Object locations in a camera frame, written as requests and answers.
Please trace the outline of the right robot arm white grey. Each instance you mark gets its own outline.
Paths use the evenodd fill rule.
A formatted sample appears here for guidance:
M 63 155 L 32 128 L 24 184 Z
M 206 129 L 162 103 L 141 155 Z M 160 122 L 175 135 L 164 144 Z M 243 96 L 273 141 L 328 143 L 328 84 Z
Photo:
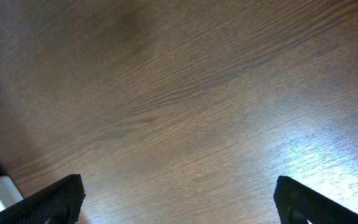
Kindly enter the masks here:
M 79 174 L 70 174 L 28 198 L 9 176 L 0 176 L 0 223 L 76 223 L 85 197 Z M 273 199 L 281 223 L 358 223 L 358 214 L 287 176 L 277 179 Z

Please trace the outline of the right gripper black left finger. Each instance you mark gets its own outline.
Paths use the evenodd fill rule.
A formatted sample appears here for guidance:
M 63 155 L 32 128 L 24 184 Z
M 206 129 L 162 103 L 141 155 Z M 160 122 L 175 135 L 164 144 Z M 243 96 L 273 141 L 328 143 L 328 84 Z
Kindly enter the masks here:
M 75 224 L 86 197 L 80 174 L 70 174 L 0 212 L 0 224 Z

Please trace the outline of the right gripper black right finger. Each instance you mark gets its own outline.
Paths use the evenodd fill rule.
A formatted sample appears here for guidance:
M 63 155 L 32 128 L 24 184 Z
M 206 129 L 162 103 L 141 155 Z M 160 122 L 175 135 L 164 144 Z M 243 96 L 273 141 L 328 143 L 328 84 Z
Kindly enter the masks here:
M 296 180 L 280 176 L 273 199 L 282 224 L 358 224 L 358 214 Z

